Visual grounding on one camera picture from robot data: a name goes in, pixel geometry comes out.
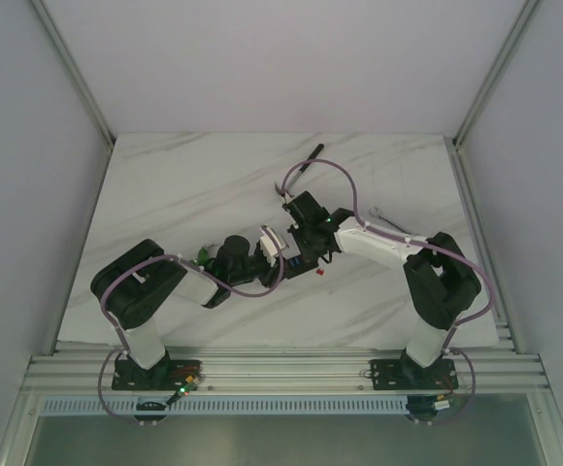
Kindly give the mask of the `black fuse box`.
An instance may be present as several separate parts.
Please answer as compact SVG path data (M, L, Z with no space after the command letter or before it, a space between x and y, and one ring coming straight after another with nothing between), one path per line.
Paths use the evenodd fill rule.
M302 264L299 266L296 265L297 258L300 258L302 260ZM294 262L296 268L290 268L290 262ZM308 260L303 255L289 257L284 260L283 278L285 280L292 280L317 268L318 260Z

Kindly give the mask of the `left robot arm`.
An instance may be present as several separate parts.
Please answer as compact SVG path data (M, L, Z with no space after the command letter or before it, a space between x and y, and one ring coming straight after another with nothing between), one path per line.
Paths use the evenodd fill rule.
M249 248L246 238L232 235L215 256L186 261L146 239L96 274L90 291L125 354L115 365L115 389L161 390L175 385L177 363L161 342L153 319L170 295L212 309L232 294L263 297L277 287L285 268L285 240L265 227L255 249Z

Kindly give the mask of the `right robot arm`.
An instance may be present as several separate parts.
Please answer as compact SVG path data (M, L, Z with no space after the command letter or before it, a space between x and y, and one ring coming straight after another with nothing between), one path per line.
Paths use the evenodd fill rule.
M480 294L473 269L451 236L440 232L419 238L417 246L389 231L378 234L348 209L283 208L294 224L288 228L303 259L329 262L335 253L371 259L403 270L414 310L414 332L400 356L397 376L413 388L435 377L444 344L457 318Z

